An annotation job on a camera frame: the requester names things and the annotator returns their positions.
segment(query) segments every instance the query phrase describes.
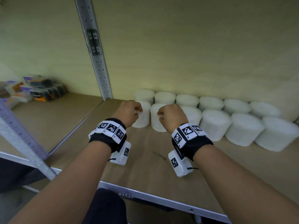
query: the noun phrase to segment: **pant leg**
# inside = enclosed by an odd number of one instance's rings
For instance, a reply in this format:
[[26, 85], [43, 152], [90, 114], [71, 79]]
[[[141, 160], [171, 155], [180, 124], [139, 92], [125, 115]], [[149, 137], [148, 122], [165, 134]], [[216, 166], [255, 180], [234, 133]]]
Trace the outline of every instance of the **pant leg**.
[[82, 224], [128, 224], [126, 204], [115, 192], [100, 188]]

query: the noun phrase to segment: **human arm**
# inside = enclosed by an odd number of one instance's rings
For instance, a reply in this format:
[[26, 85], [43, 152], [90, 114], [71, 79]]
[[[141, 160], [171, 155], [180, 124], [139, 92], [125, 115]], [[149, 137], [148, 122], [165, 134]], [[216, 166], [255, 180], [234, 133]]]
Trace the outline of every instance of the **human arm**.
[[[162, 107], [160, 121], [171, 134], [188, 122], [176, 104]], [[193, 160], [232, 223], [298, 223], [299, 206], [233, 161], [213, 145], [204, 145]]]
[[[140, 103], [125, 101], [113, 117], [130, 127], [138, 119], [134, 110], [142, 111]], [[81, 223], [110, 156], [111, 148], [107, 144], [99, 141], [90, 142], [66, 169], [16, 214], [9, 224]]]

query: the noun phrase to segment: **person's left hand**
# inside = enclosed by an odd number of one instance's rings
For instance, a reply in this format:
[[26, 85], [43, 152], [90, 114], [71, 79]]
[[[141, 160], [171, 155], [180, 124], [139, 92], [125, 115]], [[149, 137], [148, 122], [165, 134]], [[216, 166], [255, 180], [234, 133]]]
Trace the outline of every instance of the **person's left hand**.
[[138, 113], [135, 113], [135, 110], [140, 112], [143, 111], [139, 102], [136, 102], [134, 100], [124, 101], [122, 102], [118, 110], [114, 113], [112, 118], [119, 119], [123, 122], [123, 124], [125, 124], [126, 128], [128, 128], [132, 126], [133, 123], [135, 123], [138, 119]]

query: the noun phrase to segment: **person's left arm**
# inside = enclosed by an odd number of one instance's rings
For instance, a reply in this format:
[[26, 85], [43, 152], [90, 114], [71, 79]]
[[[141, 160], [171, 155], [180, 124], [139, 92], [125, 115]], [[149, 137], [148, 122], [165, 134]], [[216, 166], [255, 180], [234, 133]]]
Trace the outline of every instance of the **person's left arm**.
[[[138, 119], [134, 110], [142, 111], [140, 103], [124, 101], [113, 117], [121, 120], [127, 128]], [[90, 142], [9, 224], [81, 223], [110, 156], [111, 148], [107, 144]]]

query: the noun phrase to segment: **white roll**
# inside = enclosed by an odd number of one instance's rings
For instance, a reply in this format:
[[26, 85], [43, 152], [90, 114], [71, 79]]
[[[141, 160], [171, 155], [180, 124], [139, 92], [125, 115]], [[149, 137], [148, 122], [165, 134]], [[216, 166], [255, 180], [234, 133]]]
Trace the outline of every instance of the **white roll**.
[[150, 103], [150, 105], [153, 105], [154, 95], [155, 92], [153, 90], [147, 90], [147, 89], [138, 90], [135, 93], [135, 101], [147, 101]]
[[161, 103], [161, 104], [167, 104], [171, 105], [174, 104], [176, 100], [176, 95], [172, 92], [156, 92], [155, 93], [155, 104]]
[[251, 111], [251, 106], [247, 102], [238, 99], [225, 99], [223, 111], [230, 116], [233, 113], [247, 114]]
[[138, 119], [136, 122], [132, 125], [132, 127], [135, 128], [142, 128], [146, 127], [150, 123], [150, 103], [147, 101], [138, 101], [141, 104], [141, 107], [143, 109], [142, 112], [135, 111], [138, 113]]
[[249, 146], [264, 130], [263, 122], [250, 114], [233, 113], [232, 124], [225, 133], [225, 137], [235, 145]]
[[179, 106], [197, 107], [199, 98], [191, 94], [178, 94], [176, 96], [176, 103]]
[[199, 125], [200, 120], [202, 119], [202, 112], [198, 108], [186, 106], [182, 106], [181, 108], [187, 116], [189, 123]]
[[165, 105], [166, 104], [161, 104], [161, 103], [153, 104], [150, 108], [150, 116], [151, 116], [150, 121], [152, 124], [152, 128], [158, 132], [166, 132], [166, 129], [162, 126], [159, 120], [159, 118], [163, 117], [163, 115], [157, 115], [159, 109]]
[[265, 102], [252, 101], [250, 106], [252, 108], [250, 114], [259, 118], [266, 116], [278, 117], [281, 114], [281, 111], [278, 108]]
[[224, 106], [223, 100], [216, 97], [201, 97], [198, 108], [203, 112], [205, 109], [221, 110]]
[[267, 150], [280, 152], [299, 137], [299, 127], [292, 122], [277, 117], [264, 117], [262, 121], [265, 130], [255, 142]]
[[231, 124], [231, 117], [224, 111], [206, 109], [202, 113], [200, 128], [214, 142], [220, 141]]

